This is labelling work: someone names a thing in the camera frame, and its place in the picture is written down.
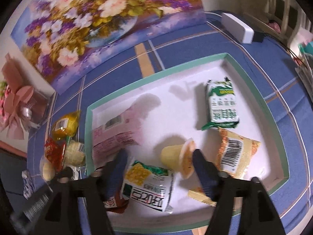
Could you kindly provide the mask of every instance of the white power adapter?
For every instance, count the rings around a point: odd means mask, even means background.
[[[254,30],[240,19],[229,13],[222,13],[222,25],[232,34],[237,41],[243,44],[251,44]]]

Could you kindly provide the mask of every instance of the painting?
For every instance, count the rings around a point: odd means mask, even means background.
[[[201,0],[32,0],[11,37],[62,94],[118,53],[204,22]]]

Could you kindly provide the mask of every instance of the yellow jelly cup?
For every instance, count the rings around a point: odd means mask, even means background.
[[[184,179],[189,178],[193,172],[192,153],[196,144],[192,138],[183,145],[167,146],[162,149],[161,162],[170,169],[180,172]]]

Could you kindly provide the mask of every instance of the barcode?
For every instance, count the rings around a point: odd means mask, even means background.
[[[79,144],[78,152],[85,153],[85,145],[84,144],[82,144],[82,143]]]
[[[117,116],[112,118],[111,120],[107,121],[105,124],[105,130],[110,128],[111,126],[115,125],[115,124],[119,124],[122,121],[121,116]]]
[[[68,118],[63,118],[60,119],[56,125],[55,125],[55,131],[59,130],[59,129],[65,129],[67,127],[67,123],[68,123]]]
[[[226,152],[222,158],[221,164],[235,167],[241,156],[243,143],[239,140],[229,140]]]

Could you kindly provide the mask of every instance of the wall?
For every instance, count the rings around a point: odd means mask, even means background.
[[[5,54],[8,52],[12,57],[15,57],[20,61],[20,69],[23,74],[29,79],[30,83],[37,89],[40,89],[46,96],[51,96],[54,93],[54,89],[45,82],[41,75],[28,63],[26,58],[22,55],[17,45],[11,39],[10,34],[14,28],[17,20],[20,15],[23,13],[28,3],[31,0],[23,0],[17,9],[14,11],[9,21],[7,22],[5,28],[0,34],[0,68],[2,68],[5,63]],[[205,11],[212,10],[227,10],[238,13],[240,11],[240,2],[239,0],[202,0]],[[11,146],[27,152],[27,139],[28,133],[25,132],[25,140],[9,140],[6,138],[7,130],[0,133],[0,140],[10,144]]]

